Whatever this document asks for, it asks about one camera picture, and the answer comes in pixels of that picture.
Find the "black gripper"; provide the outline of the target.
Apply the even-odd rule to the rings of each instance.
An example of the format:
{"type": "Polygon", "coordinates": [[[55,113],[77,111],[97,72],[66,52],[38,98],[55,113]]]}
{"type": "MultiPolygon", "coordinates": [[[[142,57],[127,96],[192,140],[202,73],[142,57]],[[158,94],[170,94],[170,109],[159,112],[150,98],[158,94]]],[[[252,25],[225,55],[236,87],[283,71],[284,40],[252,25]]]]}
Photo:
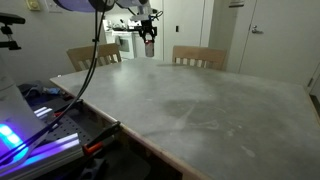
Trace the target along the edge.
{"type": "Polygon", "coordinates": [[[141,27],[138,29],[139,35],[142,37],[143,42],[146,43],[146,35],[149,34],[153,38],[153,42],[157,40],[157,28],[152,25],[154,20],[159,20],[163,12],[147,6],[140,6],[136,17],[141,22],[141,27]]]}

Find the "white robot base blue light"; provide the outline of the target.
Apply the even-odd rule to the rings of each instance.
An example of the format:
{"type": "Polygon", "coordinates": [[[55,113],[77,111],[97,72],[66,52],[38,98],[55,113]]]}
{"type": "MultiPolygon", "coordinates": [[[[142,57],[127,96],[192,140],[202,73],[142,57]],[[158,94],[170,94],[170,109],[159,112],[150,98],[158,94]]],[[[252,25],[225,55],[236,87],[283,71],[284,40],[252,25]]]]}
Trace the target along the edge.
{"type": "Polygon", "coordinates": [[[22,96],[3,60],[0,60],[0,151],[4,155],[35,135],[45,124],[22,96]]]}

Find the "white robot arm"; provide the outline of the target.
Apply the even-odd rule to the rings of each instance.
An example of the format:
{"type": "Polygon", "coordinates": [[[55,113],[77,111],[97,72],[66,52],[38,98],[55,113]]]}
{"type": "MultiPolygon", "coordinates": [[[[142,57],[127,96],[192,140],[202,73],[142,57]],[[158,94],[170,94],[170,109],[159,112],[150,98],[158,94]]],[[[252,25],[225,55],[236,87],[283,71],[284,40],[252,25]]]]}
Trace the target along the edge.
{"type": "Polygon", "coordinates": [[[134,14],[130,20],[140,21],[141,26],[138,28],[140,37],[145,43],[147,35],[151,36],[150,41],[155,42],[157,28],[152,25],[156,18],[158,10],[151,7],[149,0],[53,0],[60,8],[76,12],[107,12],[111,11],[115,5],[122,9],[136,7],[138,13],[134,14]]]}

